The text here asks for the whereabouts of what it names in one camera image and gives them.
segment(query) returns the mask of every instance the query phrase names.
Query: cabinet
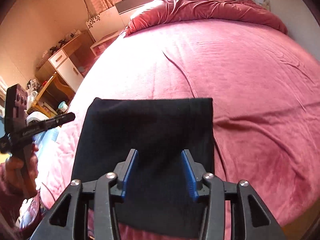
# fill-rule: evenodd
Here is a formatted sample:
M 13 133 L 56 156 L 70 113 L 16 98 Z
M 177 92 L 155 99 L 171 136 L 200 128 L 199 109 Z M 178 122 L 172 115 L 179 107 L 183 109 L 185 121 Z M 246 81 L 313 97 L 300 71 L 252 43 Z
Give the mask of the cabinet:
M 36 72 L 36 78 L 42 83 L 49 80 L 57 72 L 59 79 L 71 87 L 74 92 L 77 92 L 84 79 L 77 66 L 83 60 L 94 59 L 94 54 L 90 49 L 92 44 L 92 38 L 87 32 L 76 36 L 42 65 Z
M 57 72 L 63 77 L 74 92 L 78 90 L 83 80 L 83 76 L 77 70 L 70 58 L 67 58 L 59 67 L 57 67 Z

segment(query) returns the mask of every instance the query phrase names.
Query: pink bedsheet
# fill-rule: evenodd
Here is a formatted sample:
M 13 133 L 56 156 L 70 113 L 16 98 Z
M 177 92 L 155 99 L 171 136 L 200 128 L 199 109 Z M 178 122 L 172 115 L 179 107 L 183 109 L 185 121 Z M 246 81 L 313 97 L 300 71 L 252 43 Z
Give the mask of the pink bedsheet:
M 247 179 L 281 225 L 320 195 L 320 63 L 278 30 L 204 19 L 118 38 L 70 105 L 76 119 L 63 125 L 44 181 L 55 198 L 70 183 L 84 117 L 95 97 L 212 97 L 217 176 Z M 53 205 L 44 187 L 41 197 Z M 120 228 L 123 240 L 164 239 Z M 227 219 L 226 237 L 229 232 Z

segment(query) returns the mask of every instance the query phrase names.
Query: hand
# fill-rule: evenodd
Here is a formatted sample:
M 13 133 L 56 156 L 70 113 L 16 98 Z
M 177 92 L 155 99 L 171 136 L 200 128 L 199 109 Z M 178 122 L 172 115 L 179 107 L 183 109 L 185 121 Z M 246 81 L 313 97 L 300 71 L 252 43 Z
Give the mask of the hand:
M 37 152 L 38 146 L 32 144 L 32 156 L 30 158 L 30 170 L 29 176 L 33 181 L 38 177 L 38 158 L 35 154 Z M 6 180 L 17 189 L 22 189 L 21 182 L 18 180 L 15 169 L 21 169 L 23 167 L 23 161 L 16 157 L 9 157 L 5 161 L 4 166 L 4 176 Z

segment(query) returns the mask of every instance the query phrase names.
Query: white drawer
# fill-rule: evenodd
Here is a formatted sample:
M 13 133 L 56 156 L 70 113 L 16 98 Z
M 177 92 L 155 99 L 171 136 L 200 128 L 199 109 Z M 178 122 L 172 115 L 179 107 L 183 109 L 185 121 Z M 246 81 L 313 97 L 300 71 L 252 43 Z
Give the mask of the white drawer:
M 77 92 L 81 82 L 83 81 L 83 76 L 77 70 L 75 65 L 72 63 L 70 58 L 67 58 L 58 68 L 57 71 L 61 77 L 67 82 L 67 84 Z
M 56 54 L 54 54 L 49 60 L 50 60 L 51 64 L 55 68 L 57 68 L 66 58 L 67 58 L 67 55 L 61 49 Z

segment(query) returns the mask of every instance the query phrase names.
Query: sleeve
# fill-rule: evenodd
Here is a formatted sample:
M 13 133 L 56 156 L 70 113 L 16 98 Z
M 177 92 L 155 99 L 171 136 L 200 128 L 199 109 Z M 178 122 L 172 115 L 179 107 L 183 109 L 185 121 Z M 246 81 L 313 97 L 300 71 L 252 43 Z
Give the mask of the sleeve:
M 19 217 L 19 210 L 24 200 L 23 192 L 6 181 L 4 163 L 0 164 L 0 212 L 9 226 L 13 228 Z

